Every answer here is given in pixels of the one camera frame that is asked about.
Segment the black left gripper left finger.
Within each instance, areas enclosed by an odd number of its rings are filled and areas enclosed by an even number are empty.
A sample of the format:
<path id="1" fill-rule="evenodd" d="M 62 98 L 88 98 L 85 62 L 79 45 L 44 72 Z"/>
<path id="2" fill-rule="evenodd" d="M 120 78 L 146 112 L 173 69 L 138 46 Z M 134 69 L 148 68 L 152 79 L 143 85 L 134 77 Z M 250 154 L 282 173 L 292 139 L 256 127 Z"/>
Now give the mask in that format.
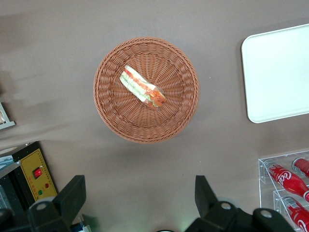
<path id="1" fill-rule="evenodd" d="M 10 209 L 0 211 L 2 232 L 70 232 L 71 225 L 86 201 L 85 176 L 76 175 L 53 198 L 41 199 L 22 215 Z"/>

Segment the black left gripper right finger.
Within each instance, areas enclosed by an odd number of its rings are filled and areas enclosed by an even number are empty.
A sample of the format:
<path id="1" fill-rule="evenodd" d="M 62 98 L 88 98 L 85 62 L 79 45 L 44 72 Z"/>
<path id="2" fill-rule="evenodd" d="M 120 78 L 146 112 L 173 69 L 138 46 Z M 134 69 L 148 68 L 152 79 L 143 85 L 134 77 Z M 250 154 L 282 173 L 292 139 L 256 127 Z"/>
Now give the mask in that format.
<path id="1" fill-rule="evenodd" d="M 284 217 L 271 209 L 257 208 L 252 214 L 228 201 L 220 201 L 205 176 L 195 178 L 195 202 L 199 217 L 187 232 L 293 232 Z"/>

